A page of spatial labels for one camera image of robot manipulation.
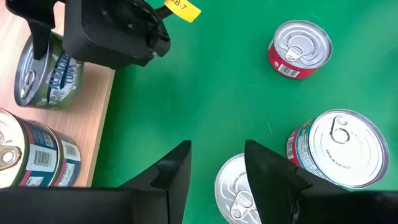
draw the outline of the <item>metal can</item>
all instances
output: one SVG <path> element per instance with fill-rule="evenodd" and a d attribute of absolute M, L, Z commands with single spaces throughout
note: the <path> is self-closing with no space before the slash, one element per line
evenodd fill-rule
<path fill-rule="evenodd" d="M 287 158 L 334 184 L 363 189 L 387 172 L 387 142 L 378 128 L 351 110 L 331 110 L 296 129 L 286 144 Z"/>
<path fill-rule="evenodd" d="M 332 53 L 328 34 L 308 21 L 289 21 L 275 33 L 268 48 L 272 67 L 283 76 L 303 79 L 327 63 Z"/>
<path fill-rule="evenodd" d="M 80 173 L 81 157 L 79 148 L 70 137 L 61 134 L 58 131 L 53 131 L 46 125 L 37 121 L 30 122 L 35 123 L 44 129 L 47 129 L 57 142 L 58 153 L 60 155 L 60 166 L 56 171 L 55 182 L 52 184 L 52 186 L 72 186 L 76 182 Z"/>
<path fill-rule="evenodd" d="M 43 124 L 0 109 L 0 188 L 59 186 L 67 158 L 60 143 Z"/>
<path fill-rule="evenodd" d="M 61 110 L 76 95 L 83 76 L 83 62 L 62 49 L 62 37 L 51 33 L 45 55 L 33 58 L 30 36 L 21 53 L 14 82 L 14 98 L 19 106 Z"/>
<path fill-rule="evenodd" d="M 250 190 L 243 153 L 222 166 L 215 181 L 215 195 L 217 206 L 229 223 L 261 223 Z"/>

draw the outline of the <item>silver can lid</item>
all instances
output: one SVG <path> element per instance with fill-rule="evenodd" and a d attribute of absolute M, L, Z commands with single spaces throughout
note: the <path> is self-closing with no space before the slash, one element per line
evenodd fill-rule
<path fill-rule="evenodd" d="M 229 159 L 218 172 L 215 182 L 217 206 L 229 223 L 260 224 L 252 196 L 244 154 Z"/>
<path fill-rule="evenodd" d="M 36 60 L 33 58 L 32 36 L 27 39 L 18 61 L 14 82 L 14 98 L 19 106 L 26 106 L 45 83 L 49 75 L 47 70 L 50 67 L 51 51 L 52 45 L 48 44 L 44 56 Z"/>
<path fill-rule="evenodd" d="M 332 53 L 328 34 L 308 21 L 289 21 L 276 31 L 274 45 L 278 54 L 298 68 L 318 68 Z"/>
<path fill-rule="evenodd" d="M 362 189 L 381 180 L 389 153 L 378 128 L 351 110 L 321 114 L 309 134 L 310 152 L 318 168 L 336 184 Z"/>
<path fill-rule="evenodd" d="M 17 119 L 0 109 L 0 188 L 12 186 L 19 177 L 25 146 L 24 132 Z"/>

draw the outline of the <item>wooden board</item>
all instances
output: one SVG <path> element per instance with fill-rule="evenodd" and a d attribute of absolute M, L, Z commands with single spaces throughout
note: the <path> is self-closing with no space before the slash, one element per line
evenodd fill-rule
<path fill-rule="evenodd" d="M 64 4 L 55 5 L 55 32 L 63 33 Z M 83 84 L 67 111 L 18 107 L 14 101 L 14 77 L 22 48 L 30 36 L 25 19 L 11 14 L 0 0 L 0 108 L 25 119 L 34 119 L 70 136 L 78 145 L 82 162 L 76 186 L 90 186 L 93 179 L 114 70 L 85 63 Z"/>

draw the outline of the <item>green table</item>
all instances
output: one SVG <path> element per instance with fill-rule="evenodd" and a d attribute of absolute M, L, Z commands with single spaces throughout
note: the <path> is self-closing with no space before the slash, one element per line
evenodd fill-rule
<path fill-rule="evenodd" d="M 214 180 L 245 139 L 284 154 L 295 128 L 346 108 L 373 121 L 389 144 L 389 171 L 370 189 L 398 189 L 398 1 L 192 3 L 202 10 L 194 23 L 165 20 L 172 47 L 164 58 L 117 72 L 94 186 L 119 186 L 191 139 L 184 223 L 227 223 Z M 306 80 L 279 75 L 267 60 L 276 28 L 293 19 L 318 24 L 333 42 L 331 60 Z"/>

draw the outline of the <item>yellow tag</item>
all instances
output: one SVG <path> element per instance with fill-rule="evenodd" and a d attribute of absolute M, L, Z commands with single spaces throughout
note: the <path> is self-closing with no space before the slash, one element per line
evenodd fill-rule
<path fill-rule="evenodd" d="M 165 6 L 182 19 L 193 22 L 201 13 L 201 10 L 187 0 L 165 0 Z"/>

